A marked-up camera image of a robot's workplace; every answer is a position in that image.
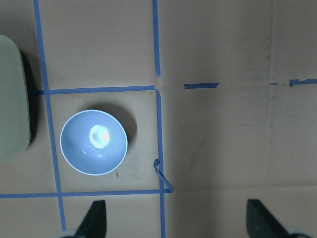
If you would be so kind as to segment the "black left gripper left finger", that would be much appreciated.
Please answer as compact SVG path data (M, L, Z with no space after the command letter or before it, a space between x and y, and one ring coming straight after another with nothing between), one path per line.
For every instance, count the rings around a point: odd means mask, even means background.
M94 201L78 227L76 238L105 238L106 237L106 202Z

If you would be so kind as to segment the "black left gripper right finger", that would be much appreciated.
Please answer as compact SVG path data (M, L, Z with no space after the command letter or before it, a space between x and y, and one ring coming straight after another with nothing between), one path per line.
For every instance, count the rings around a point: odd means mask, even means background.
M247 201L247 233L250 238L289 238L290 234L258 199Z

